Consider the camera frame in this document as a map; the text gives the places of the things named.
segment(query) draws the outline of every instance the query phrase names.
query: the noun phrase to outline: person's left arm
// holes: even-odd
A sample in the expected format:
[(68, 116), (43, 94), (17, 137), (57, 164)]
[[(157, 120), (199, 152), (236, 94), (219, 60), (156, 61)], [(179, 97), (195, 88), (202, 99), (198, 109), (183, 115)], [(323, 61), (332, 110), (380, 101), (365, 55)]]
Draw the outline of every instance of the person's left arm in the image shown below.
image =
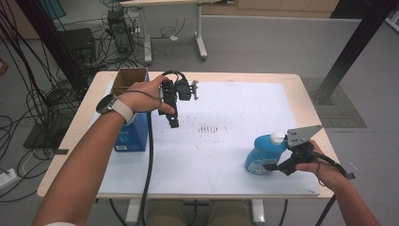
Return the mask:
[[(129, 90), (139, 90), (159, 97), (159, 86), (167, 78), (158, 76), (149, 83), (136, 83)], [(119, 99), (134, 112), (151, 111), (159, 107), (166, 113), (174, 109), (160, 99), (138, 92), (125, 92)], [(36, 214), (33, 225), (69, 222), (86, 225), (104, 178), (108, 159), (125, 119), (116, 111), (96, 120), (78, 142), (51, 184)]]

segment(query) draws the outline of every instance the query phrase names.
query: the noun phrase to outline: white watch strap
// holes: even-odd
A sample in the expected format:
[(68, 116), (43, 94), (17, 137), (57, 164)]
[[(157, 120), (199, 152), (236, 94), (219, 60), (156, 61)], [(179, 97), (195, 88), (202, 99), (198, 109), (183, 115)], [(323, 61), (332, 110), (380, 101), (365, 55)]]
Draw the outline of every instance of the white watch strap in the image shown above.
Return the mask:
[(126, 124), (130, 124), (132, 122), (132, 119), (134, 117), (133, 111), (124, 102), (117, 99), (115, 103), (112, 105), (112, 109), (120, 113), (121, 116), (125, 118)]

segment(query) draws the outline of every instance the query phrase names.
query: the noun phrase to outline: black metal stand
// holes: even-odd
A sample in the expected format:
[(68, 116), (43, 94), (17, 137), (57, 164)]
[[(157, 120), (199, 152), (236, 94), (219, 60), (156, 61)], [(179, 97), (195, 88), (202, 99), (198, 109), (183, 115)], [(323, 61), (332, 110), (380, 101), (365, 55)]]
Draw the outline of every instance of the black metal stand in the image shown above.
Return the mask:
[(40, 0), (15, 0), (26, 18), (35, 28), (40, 39), (46, 45), (62, 72), (70, 81), (72, 88), (80, 101), (88, 91), (88, 82), (77, 69), (70, 53), (57, 35), (57, 29), (52, 19), (41, 6)]
[(318, 90), (311, 91), (311, 98), (316, 105), (332, 105), (331, 94), (340, 84), (364, 47), (369, 43), (378, 28), (384, 23), (397, 0), (379, 0), (370, 8), (361, 20), (349, 42), (343, 48), (331, 70)]

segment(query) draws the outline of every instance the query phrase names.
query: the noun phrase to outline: hand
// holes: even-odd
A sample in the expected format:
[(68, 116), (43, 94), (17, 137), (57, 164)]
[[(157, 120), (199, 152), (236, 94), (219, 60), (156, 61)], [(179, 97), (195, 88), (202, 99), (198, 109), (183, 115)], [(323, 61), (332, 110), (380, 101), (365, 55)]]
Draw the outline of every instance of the hand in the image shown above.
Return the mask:
[[(310, 140), (310, 143), (313, 145), (315, 151), (323, 153), (314, 140)], [(301, 163), (296, 165), (295, 169), (314, 173), (326, 187), (333, 191), (335, 191), (337, 186), (341, 183), (347, 181), (335, 167), (323, 160), (318, 162), (314, 159), (311, 163)]]
[(134, 112), (144, 112), (159, 109), (165, 113), (173, 114), (175, 112), (173, 107), (165, 104), (159, 98), (159, 86), (164, 80), (168, 80), (168, 78), (163, 75), (159, 75), (151, 82), (134, 83), (118, 98), (130, 106)]

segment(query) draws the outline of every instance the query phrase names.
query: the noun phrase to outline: forearm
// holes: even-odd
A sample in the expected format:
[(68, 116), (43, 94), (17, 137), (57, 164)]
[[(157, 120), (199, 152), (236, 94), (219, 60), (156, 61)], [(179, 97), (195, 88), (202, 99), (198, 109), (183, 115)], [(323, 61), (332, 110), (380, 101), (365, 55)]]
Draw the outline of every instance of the forearm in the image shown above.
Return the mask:
[(102, 115), (73, 149), (48, 190), (34, 220), (86, 224), (124, 118), (116, 112)]
[(333, 188), (346, 225), (379, 225), (356, 189), (346, 180)]

